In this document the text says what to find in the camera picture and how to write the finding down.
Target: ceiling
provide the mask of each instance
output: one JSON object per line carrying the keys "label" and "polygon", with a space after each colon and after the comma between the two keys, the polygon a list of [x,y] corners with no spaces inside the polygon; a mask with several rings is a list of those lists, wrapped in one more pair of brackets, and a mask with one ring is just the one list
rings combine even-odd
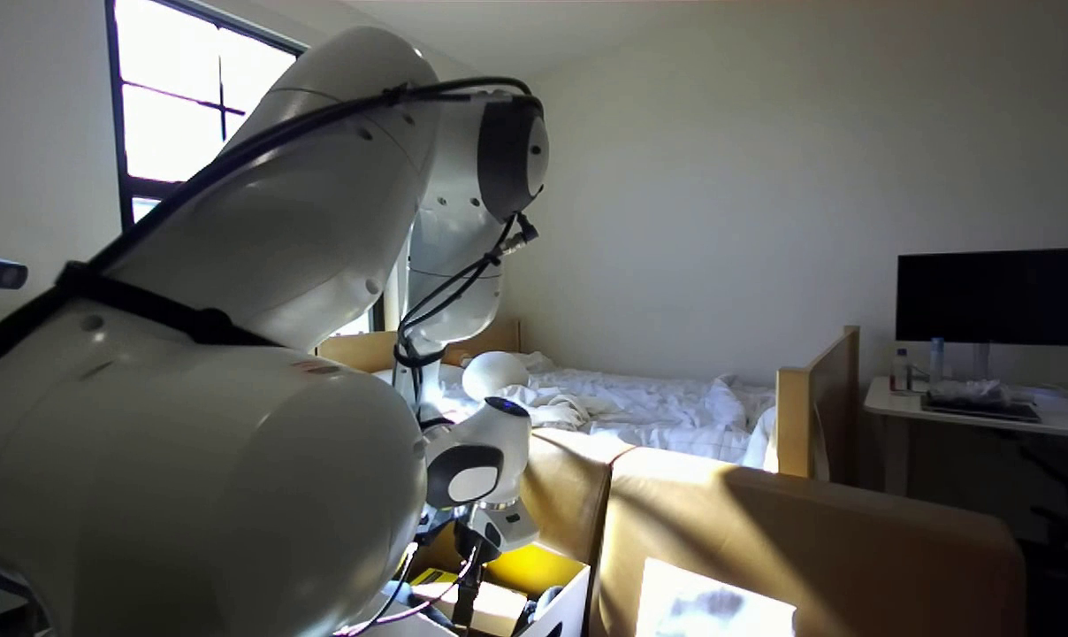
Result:
{"label": "ceiling", "polygon": [[479,76],[539,80],[667,28],[711,0],[227,0],[258,3],[308,36],[381,25]]}

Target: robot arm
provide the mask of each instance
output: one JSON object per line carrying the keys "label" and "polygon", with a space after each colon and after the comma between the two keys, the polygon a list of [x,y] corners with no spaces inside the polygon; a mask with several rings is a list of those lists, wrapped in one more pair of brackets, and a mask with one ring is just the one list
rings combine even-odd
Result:
{"label": "robot arm", "polygon": [[[384,34],[332,41],[177,200],[0,324],[0,574],[55,637],[329,635],[389,580],[424,462],[490,430],[436,444],[304,351],[381,295],[449,121],[530,102],[484,85],[436,85]],[[507,150],[533,183],[533,147]]]}

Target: keyboard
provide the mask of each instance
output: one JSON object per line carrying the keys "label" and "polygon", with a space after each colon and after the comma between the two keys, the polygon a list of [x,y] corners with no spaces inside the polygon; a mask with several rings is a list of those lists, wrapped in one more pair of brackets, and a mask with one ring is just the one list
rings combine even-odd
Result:
{"label": "keyboard", "polygon": [[922,412],[994,418],[994,421],[1038,421],[1029,404],[1002,398],[922,398]]}

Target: desk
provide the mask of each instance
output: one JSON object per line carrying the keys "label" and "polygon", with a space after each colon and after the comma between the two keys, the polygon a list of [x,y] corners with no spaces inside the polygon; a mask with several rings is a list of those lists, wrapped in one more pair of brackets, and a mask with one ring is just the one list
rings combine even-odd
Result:
{"label": "desk", "polygon": [[1056,392],[1056,389],[1018,389],[1018,392],[1034,400],[1034,412],[1038,413],[1038,421],[998,421],[998,418],[922,412],[921,392],[892,392],[886,377],[878,377],[866,385],[862,412],[878,413],[879,430],[885,430],[879,432],[879,441],[885,441],[885,490],[898,492],[898,497],[910,492],[910,430],[911,430],[911,421],[1068,441],[1068,392]]}

